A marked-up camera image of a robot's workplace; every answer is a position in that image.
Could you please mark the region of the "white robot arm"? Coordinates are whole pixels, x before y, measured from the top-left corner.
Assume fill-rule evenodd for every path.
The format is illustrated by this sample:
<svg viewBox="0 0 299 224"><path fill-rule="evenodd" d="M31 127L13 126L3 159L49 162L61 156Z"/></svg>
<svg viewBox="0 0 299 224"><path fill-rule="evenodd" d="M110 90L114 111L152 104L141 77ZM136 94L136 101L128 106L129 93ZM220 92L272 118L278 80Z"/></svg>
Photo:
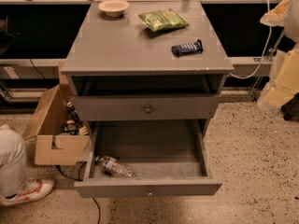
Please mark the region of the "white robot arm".
<svg viewBox="0 0 299 224"><path fill-rule="evenodd" d="M299 0L282 0L262 16L260 23L282 27L283 34L295 43L291 50L277 52L270 69L270 80L257 102L261 110L275 110L299 92Z"/></svg>

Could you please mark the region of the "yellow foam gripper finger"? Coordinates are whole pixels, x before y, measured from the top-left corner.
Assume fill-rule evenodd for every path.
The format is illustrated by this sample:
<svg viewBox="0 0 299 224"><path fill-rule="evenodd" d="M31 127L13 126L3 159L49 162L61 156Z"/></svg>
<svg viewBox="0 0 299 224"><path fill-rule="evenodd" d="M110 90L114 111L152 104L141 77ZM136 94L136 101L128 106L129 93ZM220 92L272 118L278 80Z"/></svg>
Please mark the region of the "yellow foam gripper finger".
<svg viewBox="0 0 299 224"><path fill-rule="evenodd" d="M261 110L276 110L287 104L299 92L299 49L278 51L271 69L270 80L257 101Z"/></svg>
<svg viewBox="0 0 299 224"><path fill-rule="evenodd" d="M261 17L260 23L271 27L283 27L290 2L291 0L282 0L279 2L273 9Z"/></svg>

